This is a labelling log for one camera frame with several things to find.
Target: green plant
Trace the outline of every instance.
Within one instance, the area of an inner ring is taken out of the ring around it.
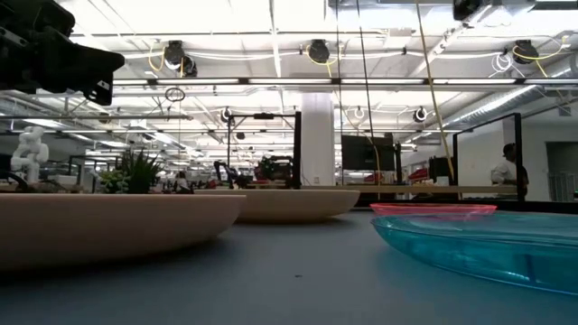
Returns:
[[[100,183],[105,187],[105,193],[121,194],[128,192],[129,177],[122,170],[100,173]]]
[[[120,169],[128,178],[128,193],[146,194],[149,192],[154,183],[154,177],[161,170],[160,163],[156,162],[157,157],[149,161],[143,150],[139,154],[132,151],[123,154]]]

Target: computer screen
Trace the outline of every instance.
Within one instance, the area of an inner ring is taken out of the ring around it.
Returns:
[[[396,169],[396,151],[393,138],[376,137],[374,145],[366,136],[342,135],[341,152],[343,169],[348,171],[376,171],[378,163],[381,171]]]
[[[11,169],[10,161],[12,156],[9,154],[0,153],[0,171],[9,172]]]

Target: white shirt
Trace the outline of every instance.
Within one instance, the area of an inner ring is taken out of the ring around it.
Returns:
[[[516,164],[504,159],[491,170],[491,182],[503,184],[504,181],[516,180]]]

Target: person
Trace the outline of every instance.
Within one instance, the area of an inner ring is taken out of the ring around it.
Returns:
[[[491,183],[493,185],[517,185],[516,179],[516,145],[506,144],[502,149],[504,153],[504,161],[500,162],[494,169],[491,170]],[[523,185],[524,191],[523,195],[527,194],[527,185],[530,183],[527,177],[527,171],[524,166],[522,166],[522,174],[524,175]]]

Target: gray table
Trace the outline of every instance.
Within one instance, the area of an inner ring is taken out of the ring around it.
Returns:
[[[350,213],[0,287],[0,324],[576,324],[578,298],[422,265]]]

